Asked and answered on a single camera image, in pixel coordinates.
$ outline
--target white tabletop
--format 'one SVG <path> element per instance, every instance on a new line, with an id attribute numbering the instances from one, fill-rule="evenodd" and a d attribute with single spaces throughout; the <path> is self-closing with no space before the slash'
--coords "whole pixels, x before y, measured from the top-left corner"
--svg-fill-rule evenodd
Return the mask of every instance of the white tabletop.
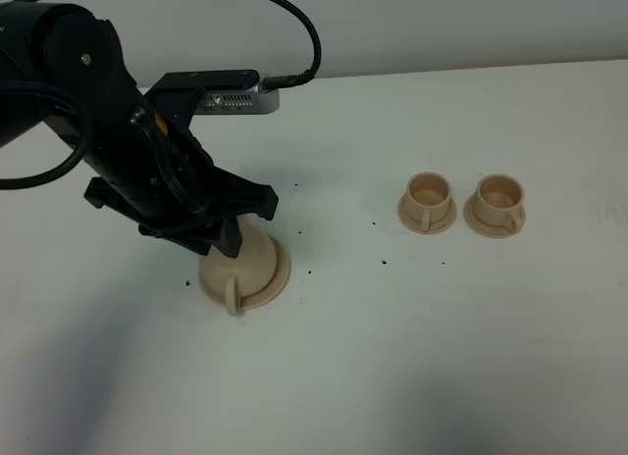
<path id="1" fill-rule="evenodd" d="M 228 317 L 196 256 L 82 199 L 86 165 L 0 192 L 1 453 L 626 453 L 628 62 L 316 80 L 191 128 L 277 191 L 287 288 Z M 67 153 L 38 127 L 0 172 Z M 397 218 L 422 171 L 443 234 Z M 490 173 L 526 190 L 518 236 L 464 222 Z"/>

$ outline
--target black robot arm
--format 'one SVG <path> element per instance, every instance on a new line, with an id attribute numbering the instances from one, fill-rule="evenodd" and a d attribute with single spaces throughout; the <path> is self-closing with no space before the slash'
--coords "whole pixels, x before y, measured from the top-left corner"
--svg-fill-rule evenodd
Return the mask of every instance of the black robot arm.
<path id="1" fill-rule="evenodd" d="M 241 245 L 236 216 L 272 220 L 278 198 L 268 185 L 214 166 L 189 131 L 207 77 L 172 85 L 165 77 L 146 96 L 128 73 L 108 21 L 66 4 L 0 4 L 0 87 L 16 82 L 50 87 L 78 100 L 87 116 L 40 91 L 0 91 L 0 146 L 40 122 L 96 171 L 85 198 L 198 254 L 214 245 L 235 257 Z M 221 75 L 226 88 L 259 81 L 256 72 Z M 86 120 L 93 126 L 88 146 Z"/>

